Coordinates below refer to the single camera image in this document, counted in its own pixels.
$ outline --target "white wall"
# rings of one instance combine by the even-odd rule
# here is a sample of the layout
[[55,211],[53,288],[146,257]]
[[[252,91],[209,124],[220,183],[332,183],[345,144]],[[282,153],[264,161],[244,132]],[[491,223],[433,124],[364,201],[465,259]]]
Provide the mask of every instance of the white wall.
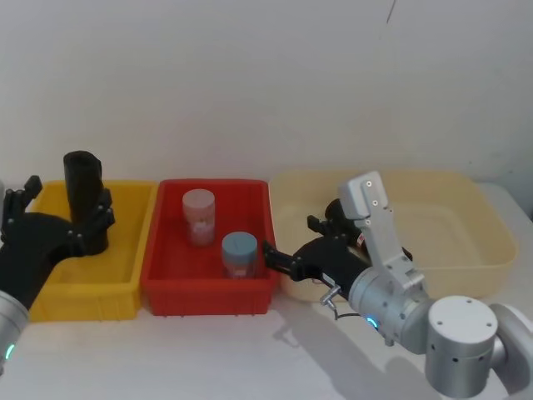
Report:
[[0,0],[0,177],[460,170],[533,208],[531,0]]

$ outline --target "yellow plastic bin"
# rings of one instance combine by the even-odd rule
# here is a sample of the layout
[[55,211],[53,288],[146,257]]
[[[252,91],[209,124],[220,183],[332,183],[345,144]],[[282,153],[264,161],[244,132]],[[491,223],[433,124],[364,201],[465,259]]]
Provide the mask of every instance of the yellow plastic bin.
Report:
[[[270,183],[271,214],[277,248],[293,254],[318,236],[307,228],[307,215],[324,219],[338,198],[338,186],[365,171],[290,171]],[[483,193],[454,172],[382,171],[394,208],[402,246],[426,276],[434,298],[462,294],[475,298],[498,291],[516,257],[516,243]],[[318,301],[327,291],[320,281],[281,287],[294,298]]]
[[[116,222],[102,254],[69,258],[52,271],[30,310],[36,321],[133,319],[141,307],[139,280],[157,183],[106,181]],[[64,182],[48,182],[32,211],[70,219]]]

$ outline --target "red plastic bin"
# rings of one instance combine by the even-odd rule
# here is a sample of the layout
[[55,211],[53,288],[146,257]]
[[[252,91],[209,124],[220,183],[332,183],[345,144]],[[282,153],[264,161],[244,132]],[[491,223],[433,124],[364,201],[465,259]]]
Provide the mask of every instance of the red plastic bin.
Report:
[[[215,194],[216,237],[207,247],[192,246],[182,213],[182,197],[204,188]],[[243,179],[174,179],[159,186],[141,285],[154,315],[264,314],[278,274],[265,266],[257,275],[230,279],[222,264],[222,239],[245,231],[274,242],[268,184]]]

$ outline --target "pink lid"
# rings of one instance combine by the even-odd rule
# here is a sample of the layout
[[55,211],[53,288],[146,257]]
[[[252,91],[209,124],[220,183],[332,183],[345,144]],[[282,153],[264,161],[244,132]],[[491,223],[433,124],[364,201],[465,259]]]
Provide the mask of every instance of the pink lid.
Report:
[[208,218],[215,212],[215,195],[206,189],[194,189],[185,193],[182,202],[187,219]]

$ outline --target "pink jar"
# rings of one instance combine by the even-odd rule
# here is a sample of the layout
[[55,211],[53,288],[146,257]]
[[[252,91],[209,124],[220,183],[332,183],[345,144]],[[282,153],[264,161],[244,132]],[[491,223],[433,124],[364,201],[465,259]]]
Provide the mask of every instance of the pink jar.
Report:
[[194,189],[183,195],[183,215],[188,237],[195,246],[208,246],[215,240],[215,195],[206,189]]

